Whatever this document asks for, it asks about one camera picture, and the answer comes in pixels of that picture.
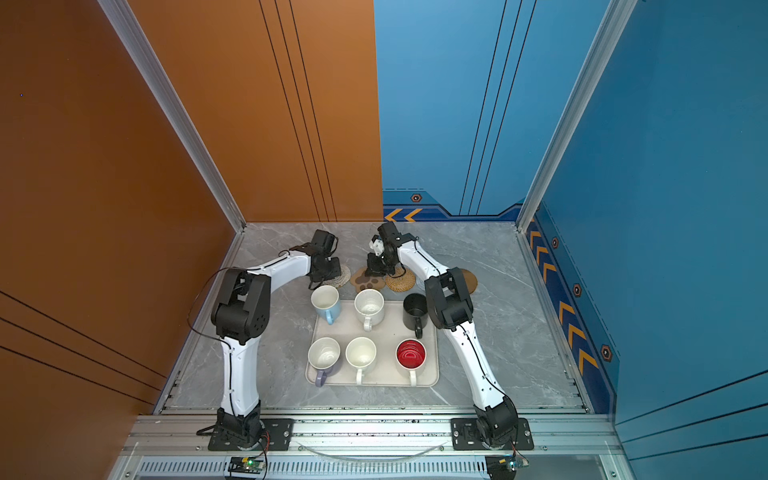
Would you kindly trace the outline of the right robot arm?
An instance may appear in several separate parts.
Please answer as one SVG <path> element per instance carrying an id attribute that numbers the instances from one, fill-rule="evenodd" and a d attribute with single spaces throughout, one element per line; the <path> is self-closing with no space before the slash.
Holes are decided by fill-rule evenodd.
<path id="1" fill-rule="evenodd" d="M 400 232 L 392 222 L 377 228 L 369 246 L 369 274 L 393 274 L 402 266 L 423 282 L 430 320 L 446 334 L 469 381 L 482 442 L 491 449 L 511 443 L 519 425 L 518 411 L 483 352 L 473 320 L 473 301 L 461 269 L 440 263 L 416 236 Z"/>

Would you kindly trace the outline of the plain brown wooden round coaster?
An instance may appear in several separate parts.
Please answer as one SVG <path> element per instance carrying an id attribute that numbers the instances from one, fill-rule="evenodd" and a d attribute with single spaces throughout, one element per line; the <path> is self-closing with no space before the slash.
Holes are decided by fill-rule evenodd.
<path id="1" fill-rule="evenodd" d="M 477 290 L 479 285 L 477 276 L 467 269 L 461 269 L 461 272 L 465 280 L 468 292 L 470 294 L 473 294 Z"/>

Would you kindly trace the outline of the white multicolour rope coaster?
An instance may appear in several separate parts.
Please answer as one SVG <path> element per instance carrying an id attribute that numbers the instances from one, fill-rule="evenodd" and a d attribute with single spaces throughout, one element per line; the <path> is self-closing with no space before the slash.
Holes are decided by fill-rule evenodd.
<path id="1" fill-rule="evenodd" d="M 340 273 L 336 277 L 326 280 L 324 284 L 340 289 L 342 286 L 344 286 L 349 282 L 350 277 L 351 277 L 350 268 L 346 264 L 341 264 Z"/>

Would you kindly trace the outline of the cork paw print coaster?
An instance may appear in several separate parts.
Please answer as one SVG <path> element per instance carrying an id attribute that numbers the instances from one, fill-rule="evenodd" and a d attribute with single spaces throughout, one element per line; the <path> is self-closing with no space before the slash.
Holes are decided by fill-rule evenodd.
<path id="1" fill-rule="evenodd" d="M 367 268 L 363 266 L 351 276 L 350 285 L 356 293 L 360 293 L 368 289 L 382 290 L 386 287 L 386 282 L 381 276 L 368 275 Z"/>

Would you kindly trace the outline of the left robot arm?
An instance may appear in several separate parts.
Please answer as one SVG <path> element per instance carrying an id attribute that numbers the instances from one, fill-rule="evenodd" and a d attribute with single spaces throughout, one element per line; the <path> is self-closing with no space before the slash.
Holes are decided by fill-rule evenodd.
<path id="1" fill-rule="evenodd" d="M 310 241 L 261 265 L 224 271 L 211 311 L 215 338 L 223 348 L 223 396 L 215 424 L 198 431 L 210 436 L 209 450 L 252 450 L 263 445 L 268 430 L 261 422 L 257 357 L 270 320 L 271 294 L 300 277 L 319 288 L 340 276 L 337 244 L 335 235 L 316 230 Z"/>

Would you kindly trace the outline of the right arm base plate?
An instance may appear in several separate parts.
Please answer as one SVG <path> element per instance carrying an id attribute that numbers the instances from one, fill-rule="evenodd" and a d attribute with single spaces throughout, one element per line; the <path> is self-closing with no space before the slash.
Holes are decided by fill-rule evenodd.
<path id="1" fill-rule="evenodd" d="M 452 418 L 450 420 L 452 448 L 456 451 L 469 450 L 517 450 L 535 449 L 533 434 L 526 418 L 520 418 L 518 426 L 503 446 L 492 447 L 482 441 L 476 418 Z"/>

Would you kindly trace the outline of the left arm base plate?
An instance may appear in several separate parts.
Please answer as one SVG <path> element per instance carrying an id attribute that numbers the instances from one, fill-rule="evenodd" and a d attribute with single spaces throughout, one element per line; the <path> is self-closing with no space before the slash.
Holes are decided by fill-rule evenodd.
<path id="1" fill-rule="evenodd" d="M 266 449 L 268 452 L 289 450 L 294 420 L 287 417 L 266 418 L 261 420 L 262 429 L 255 439 L 245 439 L 221 426 L 214 426 L 209 438 L 209 451 L 251 451 Z"/>

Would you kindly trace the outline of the woven rattan round coaster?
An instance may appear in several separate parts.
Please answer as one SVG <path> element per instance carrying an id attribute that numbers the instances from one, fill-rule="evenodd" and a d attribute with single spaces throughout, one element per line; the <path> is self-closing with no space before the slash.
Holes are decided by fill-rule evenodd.
<path id="1" fill-rule="evenodd" d="M 386 286 L 393 292 L 407 292 L 416 284 L 415 274 L 403 268 L 398 268 L 393 275 L 385 277 Z"/>

